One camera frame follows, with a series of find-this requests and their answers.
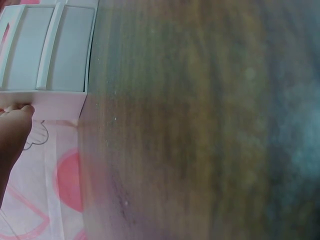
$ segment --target wooden surface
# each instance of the wooden surface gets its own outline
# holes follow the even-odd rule
[[[100,0],[90,240],[320,238],[320,2]]]

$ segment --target pink fabric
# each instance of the pink fabric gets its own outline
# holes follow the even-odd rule
[[[86,240],[76,122],[35,121],[12,169],[0,240]]]

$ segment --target floor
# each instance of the floor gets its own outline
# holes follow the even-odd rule
[[[90,240],[317,239],[317,1],[100,0]]]

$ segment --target finger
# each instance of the finger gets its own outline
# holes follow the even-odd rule
[[[31,116],[33,116],[35,113],[35,108],[31,105],[25,105],[23,108],[21,108],[21,110]]]
[[[13,111],[13,110],[18,110],[18,109],[19,109],[19,106],[18,106],[17,104],[14,104],[14,105],[11,105],[11,106],[7,107],[7,108],[5,109],[5,111],[6,111],[7,113],[9,113],[9,112],[11,112],[11,111]]]

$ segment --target drawer handle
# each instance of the drawer handle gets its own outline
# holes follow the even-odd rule
[[[5,89],[4,78],[5,78],[5,71],[8,64],[8,58],[11,53],[12,43],[15,39],[21,17],[26,9],[26,5],[19,5],[19,7],[18,6],[14,6],[14,7],[16,8],[16,12],[13,14],[13,17],[10,18],[9,21],[8,20],[6,21],[6,19],[2,19],[2,17],[0,18],[0,22],[1,22],[0,36],[4,36],[8,23],[10,25],[7,36],[2,46],[1,54],[0,54],[0,90]]]
[[[45,36],[41,60],[39,64],[38,76],[36,79],[37,90],[47,90],[48,73],[51,62],[51,56],[54,49],[55,39],[59,27],[59,23],[64,11],[65,4],[58,2],[55,5],[52,18]]]

